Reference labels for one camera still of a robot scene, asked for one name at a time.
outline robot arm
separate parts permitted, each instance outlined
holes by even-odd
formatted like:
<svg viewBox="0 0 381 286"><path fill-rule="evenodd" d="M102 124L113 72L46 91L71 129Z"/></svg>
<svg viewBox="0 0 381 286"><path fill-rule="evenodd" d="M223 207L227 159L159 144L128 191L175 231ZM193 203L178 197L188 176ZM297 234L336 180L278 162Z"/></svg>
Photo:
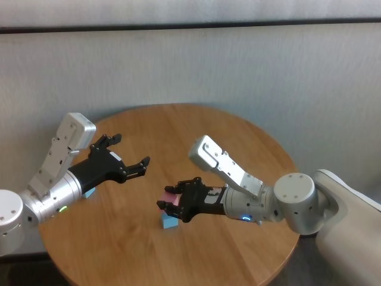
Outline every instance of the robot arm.
<svg viewBox="0 0 381 286"><path fill-rule="evenodd" d="M252 175L238 168L206 135L196 141L189 157L200 169L216 173L227 184L222 188L208 187L201 178L195 178L167 186L167 192L181 194L178 206L157 202L168 215L189 222L198 213L209 213L258 224L285 218L298 234L318 232L320 253L351 284L380 285L380 204L326 170L316 171L312 178L291 173L274 186L265 186L257 179L243 183L243 174L247 178Z"/></svg>
<svg viewBox="0 0 381 286"><path fill-rule="evenodd" d="M21 245L25 228L54 217L97 185L108 180L122 184L144 176L149 157L126 166L108 149L121 141L120 134L102 135L90 146L88 158L70 167L79 150L88 147L95 130L95 125L80 113L66 114L27 189L19 194L0 190L0 256Z"/></svg>

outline green led light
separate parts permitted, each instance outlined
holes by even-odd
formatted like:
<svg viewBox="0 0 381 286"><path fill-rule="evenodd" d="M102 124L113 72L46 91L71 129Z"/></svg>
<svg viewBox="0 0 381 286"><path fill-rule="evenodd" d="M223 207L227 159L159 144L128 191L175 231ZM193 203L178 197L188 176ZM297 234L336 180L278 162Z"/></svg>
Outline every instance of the green led light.
<svg viewBox="0 0 381 286"><path fill-rule="evenodd" d="M63 212L65 209L67 209L67 206L64 206L60 209L60 212Z"/></svg>

